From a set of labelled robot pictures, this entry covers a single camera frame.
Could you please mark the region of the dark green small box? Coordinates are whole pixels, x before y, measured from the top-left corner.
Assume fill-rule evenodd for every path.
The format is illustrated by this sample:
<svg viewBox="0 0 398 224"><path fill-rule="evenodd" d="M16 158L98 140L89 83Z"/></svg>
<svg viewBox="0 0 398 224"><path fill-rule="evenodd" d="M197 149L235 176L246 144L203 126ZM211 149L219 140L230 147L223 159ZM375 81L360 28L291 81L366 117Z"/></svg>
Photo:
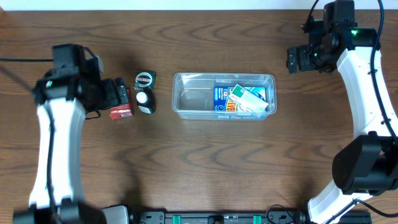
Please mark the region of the dark green small box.
<svg viewBox="0 0 398 224"><path fill-rule="evenodd" d="M153 71L138 70L134 82L134 89L140 91L153 90L157 74Z"/></svg>

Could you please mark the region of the red medicine box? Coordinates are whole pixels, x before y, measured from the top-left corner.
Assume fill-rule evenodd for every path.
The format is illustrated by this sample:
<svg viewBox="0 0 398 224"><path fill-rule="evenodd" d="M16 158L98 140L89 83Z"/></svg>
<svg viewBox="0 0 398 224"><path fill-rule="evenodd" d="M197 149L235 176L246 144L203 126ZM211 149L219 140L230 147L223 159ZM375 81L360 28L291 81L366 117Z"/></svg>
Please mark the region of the red medicine box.
<svg viewBox="0 0 398 224"><path fill-rule="evenodd" d="M128 103L111 108L109 113L111 120L114 121L134 116L133 100L131 98L131 89L129 87L127 88L127 97L129 100Z"/></svg>

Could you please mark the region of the clear plastic container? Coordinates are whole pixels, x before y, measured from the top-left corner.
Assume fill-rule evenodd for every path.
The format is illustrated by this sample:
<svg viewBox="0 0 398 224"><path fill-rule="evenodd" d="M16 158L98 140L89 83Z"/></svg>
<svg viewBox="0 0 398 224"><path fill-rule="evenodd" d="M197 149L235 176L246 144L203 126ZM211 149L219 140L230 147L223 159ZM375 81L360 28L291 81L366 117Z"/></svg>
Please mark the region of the clear plastic container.
<svg viewBox="0 0 398 224"><path fill-rule="evenodd" d="M262 114L214 110L214 87L264 87L269 104ZM277 111L275 79L255 73L177 73L172 90L172 109L182 119L264 120Z"/></svg>

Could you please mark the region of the white green medicine box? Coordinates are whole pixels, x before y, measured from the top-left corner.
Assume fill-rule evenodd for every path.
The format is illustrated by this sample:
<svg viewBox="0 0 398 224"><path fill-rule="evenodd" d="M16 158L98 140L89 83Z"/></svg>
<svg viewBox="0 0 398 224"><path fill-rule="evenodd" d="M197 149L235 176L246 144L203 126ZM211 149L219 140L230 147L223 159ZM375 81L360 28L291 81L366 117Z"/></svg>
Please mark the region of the white green medicine box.
<svg viewBox="0 0 398 224"><path fill-rule="evenodd" d="M236 85L233 88L232 92L229 94L229 98L254 113L263 113L269 105L266 101L240 85Z"/></svg>

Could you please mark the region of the blue cooling patch box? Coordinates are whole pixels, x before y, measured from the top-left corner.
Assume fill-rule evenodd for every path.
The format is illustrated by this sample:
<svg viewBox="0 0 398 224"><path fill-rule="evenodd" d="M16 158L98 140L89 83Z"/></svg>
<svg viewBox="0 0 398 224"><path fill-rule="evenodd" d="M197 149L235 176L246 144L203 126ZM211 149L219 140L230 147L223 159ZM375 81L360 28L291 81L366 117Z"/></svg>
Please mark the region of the blue cooling patch box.
<svg viewBox="0 0 398 224"><path fill-rule="evenodd" d="M216 86L214 87L214 110L215 111L237 111L237 112L251 112L229 98L229 94L233 91L233 86ZM266 100L266 89L264 87L247 86L246 89L255 94L263 101Z"/></svg>

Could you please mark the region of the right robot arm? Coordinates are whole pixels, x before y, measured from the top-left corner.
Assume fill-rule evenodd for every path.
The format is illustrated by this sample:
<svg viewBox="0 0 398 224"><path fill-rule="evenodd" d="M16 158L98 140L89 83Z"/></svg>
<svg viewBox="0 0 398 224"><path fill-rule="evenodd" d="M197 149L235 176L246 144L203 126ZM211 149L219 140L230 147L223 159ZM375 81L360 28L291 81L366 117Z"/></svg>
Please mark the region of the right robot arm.
<svg viewBox="0 0 398 224"><path fill-rule="evenodd" d="M287 51L290 73L340 73L353 118L353 140L333 159L332 180L294 216L295 223L370 223L350 214L358 204L397 189L397 115L381 68L382 30L360 27L353 1L325 5L302 25L308 44Z"/></svg>

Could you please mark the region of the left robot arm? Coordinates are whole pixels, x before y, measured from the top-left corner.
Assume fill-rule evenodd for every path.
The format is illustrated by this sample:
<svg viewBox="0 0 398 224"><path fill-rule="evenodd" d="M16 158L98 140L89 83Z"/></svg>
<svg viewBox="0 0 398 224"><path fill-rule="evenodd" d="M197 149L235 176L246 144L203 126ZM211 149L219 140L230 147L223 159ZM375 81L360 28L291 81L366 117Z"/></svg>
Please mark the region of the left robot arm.
<svg viewBox="0 0 398 224"><path fill-rule="evenodd" d="M40 125L37 175L26 211L13 223L130 223L127 206L85 202L80 177L81 132L88 113L130 103L122 78L101 78L101 59L77 44L52 48L54 68L32 90Z"/></svg>

